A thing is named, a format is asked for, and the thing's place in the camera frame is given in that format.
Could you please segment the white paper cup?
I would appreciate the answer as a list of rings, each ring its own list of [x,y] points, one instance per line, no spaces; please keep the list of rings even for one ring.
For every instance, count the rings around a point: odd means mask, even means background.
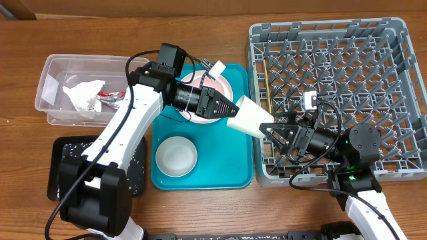
[[[242,133],[263,139],[260,131],[262,123],[273,123],[274,117],[249,97],[243,95],[236,103],[239,111],[235,117],[229,117],[227,126]]]

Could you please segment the grey bowl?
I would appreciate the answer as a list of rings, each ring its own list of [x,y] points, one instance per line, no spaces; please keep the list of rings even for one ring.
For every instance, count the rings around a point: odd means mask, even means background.
[[[187,138],[167,138],[156,150],[155,162],[158,169],[169,177],[183,177],[197,163],[197,149]]]

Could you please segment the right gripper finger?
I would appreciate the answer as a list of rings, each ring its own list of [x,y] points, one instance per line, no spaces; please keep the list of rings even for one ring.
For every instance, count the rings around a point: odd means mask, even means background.
[[[297,112],[288,111],[281,113],[274,113],[273,117],[276,122],[270,127],[271,130],[277,131],[285,131],[285,130],[298,130],[299,124],[296,121]]]
[[[277,147],[281,154],[289,154],[294,142],[294,126],[285,123],[262,123],[261,133]]]

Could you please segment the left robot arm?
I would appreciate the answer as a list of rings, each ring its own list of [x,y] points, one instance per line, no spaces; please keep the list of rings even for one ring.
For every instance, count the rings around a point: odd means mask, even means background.
[[[60,164],[55,215],[88,230],[90,237],[145,237],[130,216],[127,169],[149,125],[168,105],[205,119],[234,117],[239,110],[211,87],[177,81],[181,70],[181,65],[149,62],[127,71],[129,87],[107,127],[80,156],[66,157]]]

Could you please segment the red snack wrapper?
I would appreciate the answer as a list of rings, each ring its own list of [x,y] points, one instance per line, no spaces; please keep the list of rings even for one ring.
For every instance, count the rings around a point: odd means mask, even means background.
[[[98,95],[98,99],[102,103],[108,105],[113,109],[119,109],[121,102],[125,97],[125,91],[110,92],[110,93],[100,91],[97,95]]]

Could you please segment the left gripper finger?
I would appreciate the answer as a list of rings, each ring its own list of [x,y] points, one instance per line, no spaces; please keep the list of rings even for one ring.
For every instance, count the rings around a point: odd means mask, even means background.
[[[208,118],[219,119],[226,117],[235,117],[240,108],[231,101],[214,100],[208,107]]]
[[[231,101],[229,98],[227,98],[224,94],[222,94],[218,90],[214,91],[213,102],[214,103],[233,103],[233,101]]]

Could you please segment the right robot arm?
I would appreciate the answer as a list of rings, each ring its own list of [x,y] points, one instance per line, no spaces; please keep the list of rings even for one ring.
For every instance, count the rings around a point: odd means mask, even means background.
[[[317,127],[314,120],[262,123],[260,131],[281,153],[298,157],[313,155],[339,163],[327,172],[324,191],[337,199],[349,221],[322,225],[310,239],[405,239],[391,214],[371,165],[380,158],[381,134],[375,127],[359,123],[343,133]]]

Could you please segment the white napkin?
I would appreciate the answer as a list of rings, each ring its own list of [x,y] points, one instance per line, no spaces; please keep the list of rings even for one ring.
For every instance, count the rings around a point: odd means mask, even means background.
[[[80,115],[93,119],[96,113],[101,112],[98,93],[104,85],[105,81],[94,80],[79,83],[72,88],[64,86],[62,90],[70,98],[72,105]]]

